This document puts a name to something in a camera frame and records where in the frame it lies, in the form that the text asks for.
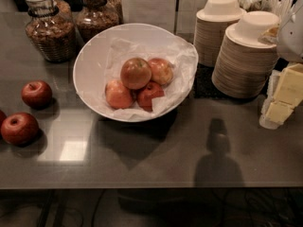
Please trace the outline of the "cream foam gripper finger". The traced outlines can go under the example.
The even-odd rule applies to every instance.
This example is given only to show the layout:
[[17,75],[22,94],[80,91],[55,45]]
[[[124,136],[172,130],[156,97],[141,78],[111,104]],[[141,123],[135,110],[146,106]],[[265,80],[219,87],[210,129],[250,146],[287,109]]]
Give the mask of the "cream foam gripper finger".
[[281,72],[274,70],[269,78],[259,124],[265,129],[277,129],[302,101],[303,64],[289,63]]
[[278,27],[274,26],[264,31],[258,40],[264,44],[276,44],[277,43]]

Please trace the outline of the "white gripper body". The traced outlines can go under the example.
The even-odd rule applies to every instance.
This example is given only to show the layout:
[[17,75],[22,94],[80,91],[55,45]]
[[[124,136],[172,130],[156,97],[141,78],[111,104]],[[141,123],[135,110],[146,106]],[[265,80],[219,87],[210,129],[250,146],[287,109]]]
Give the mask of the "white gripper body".
[[303,62],[303,0],[297,0],[282,19],[276,52],[286,61]]

